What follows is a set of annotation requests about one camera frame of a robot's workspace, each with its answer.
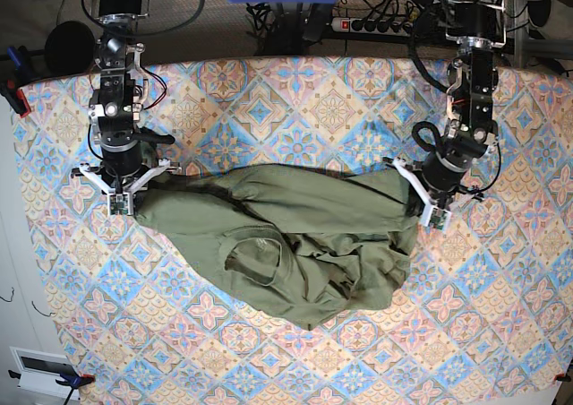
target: power strip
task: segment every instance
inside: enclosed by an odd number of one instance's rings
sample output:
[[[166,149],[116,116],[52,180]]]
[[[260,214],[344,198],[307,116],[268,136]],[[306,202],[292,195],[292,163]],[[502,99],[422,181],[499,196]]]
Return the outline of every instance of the power strip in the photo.
[[[402,35],[408,36],[412,32],[412,23],[387,21],[376,22],[375,20],[364,20],[362,18],[342,18],[334,17],[331,27],[333,31],[340,33],[368,33],[371,35]]]

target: wall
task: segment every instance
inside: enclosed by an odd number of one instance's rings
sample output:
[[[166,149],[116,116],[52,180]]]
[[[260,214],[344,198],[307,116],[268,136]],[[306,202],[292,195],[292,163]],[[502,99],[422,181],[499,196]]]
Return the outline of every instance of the wall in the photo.
[[[9,369],[18,370],[10,346],[64,354],[52,321],[31,306],[33,300],[49,312],[24,217],[10,116],[0,98],[0,296],[9,299],[14,287],[13,302],[0,301],[0,404],[61,404],[59,398],[20,391],[18,380],[8,376]]]

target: table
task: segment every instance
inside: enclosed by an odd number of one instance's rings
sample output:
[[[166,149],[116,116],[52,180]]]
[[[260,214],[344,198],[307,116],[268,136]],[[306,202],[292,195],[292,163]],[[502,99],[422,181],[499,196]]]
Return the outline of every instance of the table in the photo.
[[[447,63],[428,64],[445,78]],[[167,98],[142,125],[187,175],[260,163],[361,174],[422,159],[414,123],[443,128],[445,96],[406,60],[289,57],[153,66]],[[573,86],[500,70],[503,167],[447,235],[421,230],[411,275],[384,311],[312,332],[198,277],[163,236],[107,217],[70,179],[94,161],[90,78],[24,88],[13,116],[22,197],[48,303],[70,361],[97,377],[82,403],[451,405],[553,385],[573,358]],[[151,97],[160,88],[152,85]],[[467,184],[494,176],[495,156]]]

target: olive green fabric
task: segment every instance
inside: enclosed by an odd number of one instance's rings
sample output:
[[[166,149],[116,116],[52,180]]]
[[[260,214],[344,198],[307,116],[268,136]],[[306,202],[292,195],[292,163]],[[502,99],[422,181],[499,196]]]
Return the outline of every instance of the olive green fabric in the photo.
[[[418,218],[395,170],[337,179],[263,165],[154,186],[142,226],[229,295],[304,329],[388,307],[408,276]]]

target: tile-pattern fabric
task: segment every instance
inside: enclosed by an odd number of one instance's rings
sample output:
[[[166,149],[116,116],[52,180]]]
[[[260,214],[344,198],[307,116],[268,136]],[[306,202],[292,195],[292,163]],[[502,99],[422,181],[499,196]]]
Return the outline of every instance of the tile-pattern fabric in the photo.
[[[447,64],[429,64],[445,77]],[[422,159],[409,134],[443,126],[445,97],[406,60],[272,58],[152,68],[169,92],[143,123],[174,134],[161,155],[187,175],[284,163],[361,174]],[[422,230],[411,275],[384,311],[312,332],[196,275],[170,242],[109,218],[70,179],[86,144],[90,80],[24,89],[16,159],[39,273],[65,353],[95,384],[86,404],[440,404],[548,388],[573,357],[573,86],[500,72],[503,166],[448,234]],[[152,85],[152,97],[160,88]],[[486,185],[495,155],[468,185]]]

